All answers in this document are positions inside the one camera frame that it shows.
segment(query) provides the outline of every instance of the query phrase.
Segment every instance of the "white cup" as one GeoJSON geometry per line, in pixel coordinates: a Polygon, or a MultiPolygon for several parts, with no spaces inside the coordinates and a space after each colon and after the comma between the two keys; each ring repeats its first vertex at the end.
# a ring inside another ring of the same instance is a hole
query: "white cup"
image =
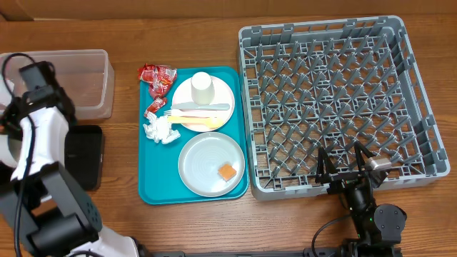
{"type": "Polygon", "coordinates": [[[195,104],[210,104],[214,99],[213,79],[206,72],[197,72],[192,76],[192,100],[195,104]]]}

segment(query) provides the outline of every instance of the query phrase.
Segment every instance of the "cardboard box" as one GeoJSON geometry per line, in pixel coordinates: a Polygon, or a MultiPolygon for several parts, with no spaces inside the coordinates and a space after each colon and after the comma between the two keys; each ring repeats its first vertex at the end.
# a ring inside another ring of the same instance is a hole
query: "cardboard box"
{"type": "Polygon", "coordinates": [[[387,14],[449,14],[454,0],[1,0],[12,21],[387,14]]]}

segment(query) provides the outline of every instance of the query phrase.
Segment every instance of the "teal tray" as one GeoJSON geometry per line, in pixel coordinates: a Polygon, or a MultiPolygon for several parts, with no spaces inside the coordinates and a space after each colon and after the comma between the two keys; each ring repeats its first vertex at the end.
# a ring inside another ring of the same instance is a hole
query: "teal tray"
{"type": "Polygon", "coordinates": [[[148,85],[141,82],[140,107],[139,107],[139,163],[138,163],[138,190],[139,195],[146,203],[153,205],[173,203],[195,203],[200,201],[227,200],[242,197],[248,189],[249,175],[246,153],[246,136],[244,131],[243,104],[241,103],[241,86],[235,70],[227,66],[178,69],[178,78],[168,92],[166,98],[169,103],[157,111],[157,116],[162,116],[165,110],[171,107],[171,100],[176,88],[196,72],[204,71],[225,81],[235,96],[235,110],[230,120],[220,129],[216,130],[233,138],[243,151],[245,158],[245,171],[240,183],[229,193],[219,197],[203,197],[190,191],[182,182],[178,173],[178,158],[184,145],[198,132],[190,131],[182,125],[173,125],[181,137],[163,145],[147,139],[143,124],[148,124],[148,119],[143,114],[152,103],[148,92],[148,85]]]}

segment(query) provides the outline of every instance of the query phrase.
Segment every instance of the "plastic fork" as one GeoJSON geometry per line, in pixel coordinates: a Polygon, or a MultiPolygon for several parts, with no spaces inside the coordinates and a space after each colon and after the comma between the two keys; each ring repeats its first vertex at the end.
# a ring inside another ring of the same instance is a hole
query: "plastic fork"
{"type": "Polygon", "coordinates": [[[164,112],[164,115],[167,116],[179,116],[179,117],[199,117],[199,118],[208,118],[216,117],[217,111],[181,111],[178,109],[167,110],[164,112]]]}

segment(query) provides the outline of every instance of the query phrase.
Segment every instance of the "white plate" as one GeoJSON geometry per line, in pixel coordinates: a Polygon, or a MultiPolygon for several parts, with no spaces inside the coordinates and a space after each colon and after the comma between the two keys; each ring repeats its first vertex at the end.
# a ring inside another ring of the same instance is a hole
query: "white plate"
{"type": "Polygon", "coordinates": [[[244,155],[229,136],[218,132],[194,136],[181,150],[178,171],[184,185],[205,197],[222,196],[238,185],[244,173],[244,155]],[[219,168],[229,163],[236,175],[225,181],[219,168]]]}
{"type": "MultiPolygon", "coordinates": [[[[217,78],[215,76],[211,76],[213,79],[213,85],[214,85],[214,99],[211,102],[211,104],[230,104],[230,109],[226,111],[210,111],[211,113],[214,113],[215,117],[219,117],[224,120],[224,123],[227,123],[229,121],[231,115],[233,114],[233,110],[235,109],[235,96],[233,95],[232,90],[230,89],[230,86],[227,85],[222,79],[217,78]]],[[[191,79],[188,78],[185,80],[183,83],[181,83],[178,88],[175,90],[173,94],[173,99],[171,100],[172,104],[181,104],[181,103],[186,103],[192,101],[192,95],[191,95],[191,79]]],[[[185,111],[186,113],[191,114],[192,112],[195,111],[185,111]]],[[[182,124],[186,128],[196,131],[196,132],[209,132],[213,131],[219,128],[208,128],[207,126],[203,124],[182,124]]]]}

